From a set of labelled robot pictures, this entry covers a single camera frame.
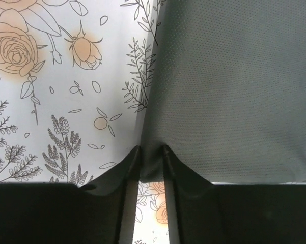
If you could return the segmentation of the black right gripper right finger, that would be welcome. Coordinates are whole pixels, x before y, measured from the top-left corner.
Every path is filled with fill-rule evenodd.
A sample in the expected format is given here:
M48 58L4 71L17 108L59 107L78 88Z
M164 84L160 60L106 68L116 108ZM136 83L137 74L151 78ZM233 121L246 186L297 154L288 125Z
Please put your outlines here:
M306 243L306 184L213 184L162 150L170 243Z

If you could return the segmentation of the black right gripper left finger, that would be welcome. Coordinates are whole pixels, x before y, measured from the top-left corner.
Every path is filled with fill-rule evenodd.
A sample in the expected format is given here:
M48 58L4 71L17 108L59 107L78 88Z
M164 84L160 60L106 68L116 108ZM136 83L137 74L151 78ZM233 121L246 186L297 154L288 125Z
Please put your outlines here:
M0 243L132 243L141 149L77 187L0 183Z

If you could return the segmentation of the dark grey t shirt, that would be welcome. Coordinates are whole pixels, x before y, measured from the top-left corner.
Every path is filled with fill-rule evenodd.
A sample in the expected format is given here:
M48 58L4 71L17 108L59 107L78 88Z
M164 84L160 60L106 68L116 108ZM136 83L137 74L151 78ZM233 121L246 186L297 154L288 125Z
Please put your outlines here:
M211 182L306 182L306 1L168 1L141 146Z

